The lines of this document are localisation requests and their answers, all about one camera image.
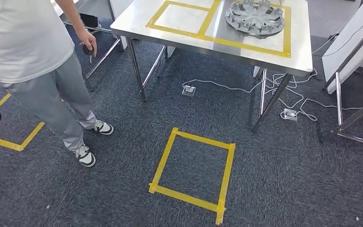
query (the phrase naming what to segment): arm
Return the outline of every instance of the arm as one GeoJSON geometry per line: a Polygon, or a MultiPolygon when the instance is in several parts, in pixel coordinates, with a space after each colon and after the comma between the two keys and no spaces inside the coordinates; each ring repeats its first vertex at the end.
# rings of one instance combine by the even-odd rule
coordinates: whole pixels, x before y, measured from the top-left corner
{"type": "Polygon", "coordinates": [[[94,47],[94,57],[96,56],[96,40],[95,37],[89,33],[80,19],[77,12],[76,5],[73,0],[56,0],[58,6],[63,10],[63,13],[69,19],[76,31],[77,37],[83,42],[89,50],[94,47]]]}

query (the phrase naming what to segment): yellow tape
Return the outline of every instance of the yellow tape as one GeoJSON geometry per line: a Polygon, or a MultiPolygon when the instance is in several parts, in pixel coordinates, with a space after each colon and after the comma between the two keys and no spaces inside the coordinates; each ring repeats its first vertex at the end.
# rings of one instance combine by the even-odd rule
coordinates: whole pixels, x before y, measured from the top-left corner
{"type": "Polygon", "coordinates": [[[205,17],[204,22],[201,25],[201,28],[198,31],[198,35],[205,35],[207,32],[209,25],[211,24],[212,18],[214,18],[214,15],[216,13],[216,10],[218,9],[220,4],[220,0],[214,0],[214,3],[211,6],[211,9],[208,11],[207,16],[205,17]]]}
{"type": "Polygon", "coordinates": [[[205,7],[185,4],[185,3],[176,2],[176,1],[165,1],[165,4],[167,4],[168,6],[175,5],[175,6],[181,6],[181,7],[186,7],[186,8],[190,8],[190,9],[198,9],[198,10],[205,11],[205,12],[209,12],[211,10],[211,9],[208,9],[205,7]]]}
{"type": "Polygon", "coordinates": [[[285,10],[285,27],[283,28],[283,53],[287,58],[290,58],[292,52],[292,8],[279,5],[273,5],[273,7],[279,7],[285,10]]]}
{"type": "Polygon", "coordinates": [[[37,133],[41,130],[41,128],[45,125],[45,123],[40,122],[37,127],[28,135],[28,137],[23,141],[21,146],[26,148],[26,146],[31,142],[31,140],[37,135],[37,133]]]}
{"type": "Polygon", "coordinates": [[[16,143],[12,143],[12,142],[9,142],[9,141],[6,141],[6,140],[2,140],[2,139],[0,139],[0,146],[6,147],[6,148],[9,148],[9,149],[13,149],[13,150],[16,150],[16,151],[22,151],[23,150],[23,147],[21,145],[18,145],[16,143]]]}
{"type": "Polygon", "coordinates": [[[206,144],[216,146],[216,147],[220,147],[220,148],[229,149],[229,147],[230,147],[230,144],[227,144],[227,143],[222,143],[222,142],[219,142],[219,141],[216,141],[216,140],[211,140],[211,139],[208,139],[208,138],[205,138],[205,137],[188,134],[188,133],[181,132],[181,131],[178,131],[177,135],[179,135],[181,137],[184,137],[184,138],[187,138],[187,139],[190,139],[190,140],[195,140],[195,141],[198,141],[198,142],[206,143],[206,144]]]}
{"type": "Polygon", "coordinates": [[[174,138],[176,137],[176,133],[178,131],[178,128],[173,128],[172,132],[170,133],[168,143],[166,144],[164,154],[162,155],[161,161],[159,161],[158,168],[156,169],[156,173],[154,175],[154,179],[152,180],[152,183],[149,184],[149,192],[155,193],[158,187],[159,179],[161,178],[162,172],[165,168],[166,161],[169,157],[170,149],[172,148],[174,138]]]}
{"type": "Polygon", "coordinates": [[[154,175],[154,179],[152,180],[152,183],[149,184],[149,192],[150,193],[161,193],[173,198],[176,198],[178,200],[184,201],[184,202],[188,202],[191,203],[193,205],[211,210],[213,212],[216,212],[216,224],[220,225],[223,222],[223,215],[225,212],[225,202],[226,202],[226,193],[227,193],[227,187],[229,185],[229,179],[230,179],[230,173],[232,170],[232,164],[233,164],[233,158],[234,158],[234,149],[236,148],[236,144],[232,143],[232,144],[226,144],[226,143],[222,143],[216,140],[211,140],[205,137],[201,137],[201,136],[196,136],[196,135],[192,135],[192,134],[188,134],[185,132],[181,132],[179,131],[178,128],[173,128],[172,132],[169,136],[169,140],[166,144],[164,153],[161,157],[161,160],[159,161],[159,165],[158,168],[155,172],[154,175]],[[176,137],[176,135],[182,136],[184,138],[190,139],[190,140],[195,140],[198,142],[202,142],[202,143],[206,143],[209,145],[213,145],[216,147],[220,147],[220,148],[225,148],[228,150],[227,153],[227,160],[226,160],[226,165],[225,165],[225,171],[224,171],[224,175],[223,175],[223,179],[222,179],[222,184],[221,184],[221,189],[220,189],[220,194],[219,194],[219,201],[218,204],[213,204],[211,202],[207,202],[180,192],[176,192],[174,190],[159,186],[159,179],[161,178],[162,172],[164,170],[166,161],[169,157],[169,153],[170,150],[172,149],[172,145],[174,142],[174,139],[176,137]]]}
{"type": "MultiPolygon", "coordinates": [[[[0,107],[10,98],[10,94],[6,94],[1,100],[0,100],[0,107]]],[[[43,122],[40,122],[35,129],[30,133],[30,135],[27,136],[27,138],[23,141],[21,145],[18,145],[16,143],[6,141],[3,139],[0,139],[0,146],[9,148],[16,151],[22,151],[24,148],[30,143],[30,141],[36,136],[36,134],[41,130],[41,128],[45,124],[43,122]]]]}
{"type": "Polygon", "coordinates": [[[223,222],[223,213],[225,212],[225,203],[226,203],[226,193],[227,193],[227,187],[229,186],[230,172],[232,171],[235,148],[236,148],[235,143],[230,144],[229,152],[227,153],[225,172],[223,173],[223,180],[222,180],[222,185],[220,186],[218,206],[216,209],[217,225],[220,225],[223,222]]]}
{"type": "Polygon", "coordinates": [[[7,99],[9,99],[10,98],[10,94],[9,93],[7,93],[1,100],[0,100],[0,106],[4,103],[4,102],[6,102],[6,100],[7,99]]]}
{"type": "MultiPolygon", "coordinates": [[[[205,33],[207,32],[207,29],[214,17],[214,14],[216,13],[217,8],[219,7],[220,0],[214,0],[214,4],[212,5],[211,9],[208,9],[209,10],[208,15],[205,18],[204,23],[201,25],[201,28],[197,34],[178,30],[178,29],[173,29],[173,28],[169,28],[169,27],[155,25],[155,22],[159,19],[159,17],[163,14],[163,12],[166,10],[166,8],[170,4],[175,4],[175,2],[165,1],[165,3],[159,8],[159,10],[154,14],[154,16],[151,18],[151,20],[147,23],[147,27],[152,28],[152,29],[157,29],[160,31],[164,31],[164,32],[170,32],[170,33],[174,33],[174,34],[178,34],[178,35],[188,36],[191,38],[197,38],[197,39],[201,39],[201,40],[205,40],[205,41],[210,41],[210,42],[214,42],[217,44],[228,45],[228,46],[232,46],[232,47],[236,47],[236,48],[248,49],[248,50],[252,50],[252,51],[272,54],[272,55],[280,56],[280,57],[284,57],[284,58],[291,58],[291,25],[292,25],[292,23],[291,23],[291,17],[292,17],[291,7],[272,4],[273,7],[279,7],[279,8],[283,8],[285,10],[285,27],[284,27],[284,31],[283,31],[283,34],[284,34],[283,51],[277,51],[277,50],[267,49],[267,48],[258,47],[258,46],[254,46],[254,45],[248,45],[248,44],[244,44],[244,43],[230,41],[230,40],[226,40],[226,39],[220,39],[220,38],[206,36],[205,33]]],[[[183,5],[184,7],[188,7],[191,9],[195,9],[197,7],[197,6],[183,4],[183,3],[176,3],[176,4],[183,5]]]]}
{"type": "Polygon", "coordinates": [[[207,210],[211,210],[213,212],[216,212],[216,209],[217,209],[216,204],[213,204],[211,202],[207,202],[207,201],[204,201],[204,200],[201,200],[201,199],[198,199],[198,198],[195,198],[195,197],[192,197],[192,196],[180,193],[180,192],[176,192],[171,189],[164,188],[162,186],[158,186],[156,189],[156,192],[159,192],[161,194],[173,197],[175,199],[178,199],[178,200],[181,200],[184,202],[191,203],[193,205],[205,208],[207,210]]]}

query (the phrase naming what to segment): hand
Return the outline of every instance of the hand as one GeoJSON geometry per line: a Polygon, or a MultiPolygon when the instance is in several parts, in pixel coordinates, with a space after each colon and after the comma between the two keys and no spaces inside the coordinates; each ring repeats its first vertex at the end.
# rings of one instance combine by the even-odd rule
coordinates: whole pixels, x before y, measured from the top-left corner
{"type": "Polygon", "coordinates": [[[83,28],[80,32],[77,32],[77,37],[80,41],[87,46],[89,50],[92,50],[94,47],[93,56],[96,57],[96,40],[95,37],[85,28],[83,28]]]}

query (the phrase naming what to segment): electrical socket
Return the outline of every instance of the electrical socket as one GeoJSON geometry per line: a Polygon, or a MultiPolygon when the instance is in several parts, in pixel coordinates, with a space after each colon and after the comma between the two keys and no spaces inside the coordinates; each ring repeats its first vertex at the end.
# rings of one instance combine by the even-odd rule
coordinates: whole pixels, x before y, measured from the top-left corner
{"type": "Polygon", "coordinates": [[[185,96],[194,97],[195,91],[195,87],[184,85],[183,91],[181,93],[185,96]]]}
{"type": "Polygon", "coordinates": [[[286,109],[283,111],[283,119],[284,120],[291,120],[291,121],[298,121],[298,118],[297,118],[297,111],[295,110],[290,110],[290,109],[286,109]]]}

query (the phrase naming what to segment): gray pants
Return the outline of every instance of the gray pants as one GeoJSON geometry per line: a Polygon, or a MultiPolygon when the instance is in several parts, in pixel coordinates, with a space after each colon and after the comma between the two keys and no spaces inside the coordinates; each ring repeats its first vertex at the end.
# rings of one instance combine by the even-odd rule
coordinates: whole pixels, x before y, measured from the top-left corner
{"type": "Polygon", "coordinates": [[[35,79],[1,85],[22,106],[57,134],[67,149],[75,151],[83,142],[83,126],[91,129],[96,117],[84,85],[81,65],[76,53],[59,68],[35,79]],[[62,102],[66,101],[75,117],[62,102]]]}

